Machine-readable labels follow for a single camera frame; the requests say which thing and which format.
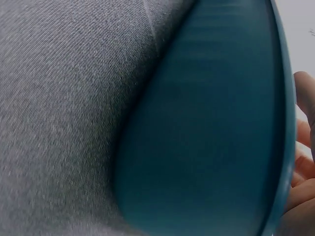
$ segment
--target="teal bowl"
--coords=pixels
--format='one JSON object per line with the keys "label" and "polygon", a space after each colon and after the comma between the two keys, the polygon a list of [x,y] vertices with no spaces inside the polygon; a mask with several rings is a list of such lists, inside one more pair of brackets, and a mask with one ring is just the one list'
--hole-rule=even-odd
{"label": "teal bowl", "polygon": [[121,136],[126,221],[152,236],[271,236],[294,165],[294,103],[275,3],[197,1]]}

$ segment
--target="hand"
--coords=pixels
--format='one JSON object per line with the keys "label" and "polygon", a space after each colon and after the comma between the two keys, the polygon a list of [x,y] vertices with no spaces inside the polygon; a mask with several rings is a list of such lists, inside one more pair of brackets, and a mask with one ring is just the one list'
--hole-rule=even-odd
{"label": "hand", "polygon": [[[315,80],[306,72],[294,74],[297,105],[308,123],[297,121],[297,141],[315,157]],[[275,236],[315,236],[315,164],[296,150],[295,170],[285,213]]]}

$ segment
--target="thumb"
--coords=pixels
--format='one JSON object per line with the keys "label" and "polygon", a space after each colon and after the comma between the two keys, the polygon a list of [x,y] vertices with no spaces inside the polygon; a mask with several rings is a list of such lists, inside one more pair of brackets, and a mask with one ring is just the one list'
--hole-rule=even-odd
{"label": "thumb", "polygon": [[299,108],[306,114],[311,128],[311,149],[315,158],[315,80],[308,73],[294,74],[296,100]]}

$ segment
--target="gray fabric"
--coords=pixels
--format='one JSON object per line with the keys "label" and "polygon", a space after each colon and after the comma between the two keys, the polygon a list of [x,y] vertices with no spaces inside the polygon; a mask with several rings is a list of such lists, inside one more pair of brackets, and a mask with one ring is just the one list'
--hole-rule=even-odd
{"label": "gray fabric", "polygon": [[119,130],[193,0],[0,0],[0,235],[137,235]]}

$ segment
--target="plastic edge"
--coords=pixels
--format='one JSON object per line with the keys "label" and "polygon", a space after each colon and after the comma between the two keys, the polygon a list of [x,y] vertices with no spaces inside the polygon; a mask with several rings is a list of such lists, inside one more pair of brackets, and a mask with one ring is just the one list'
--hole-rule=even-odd
{"label": "plastic edge", "polygon": [[285,95],[285,136],[284,136],[284,156],[281,176],[278,183],[274,203],[271,212],[262,231],[262,236],[271,236],[278,226],[280,218],[284,211],[284,205],[287,201],[290,190],[290,183],[294,169],[295,138],[296,138],[296,116],[295,116],[295,84],[291,70],[289,52],[286,43],[286,37],[283,24],[275,0],[270,0],[274,13],[280,48],[282,53],[283,75],[284,75],[284,95]]}

